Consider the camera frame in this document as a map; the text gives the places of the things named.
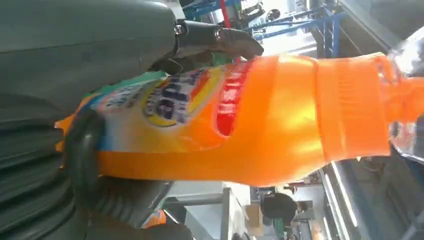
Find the orange object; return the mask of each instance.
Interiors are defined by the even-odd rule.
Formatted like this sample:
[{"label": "orange object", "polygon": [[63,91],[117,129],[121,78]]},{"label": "orange object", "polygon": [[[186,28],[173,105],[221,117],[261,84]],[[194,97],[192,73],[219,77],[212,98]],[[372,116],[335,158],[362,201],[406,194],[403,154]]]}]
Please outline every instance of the orange object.
[{"label": "orange object", "polygon": [[161,209],[154,212],[150,217],[147,219],[146,224],[143,225],[142,228],[147,229],[156,225],[160,224],[166,224],[167,223],[167,215],[165,212]]},{"label": "orange object", "polygon": [[389,125],[423,112],[422,90],[380,53],[258,57],[132,85],[91,103],[106,118],[99,170],[130,179],[290,182],[330,161],[389,155]]}]

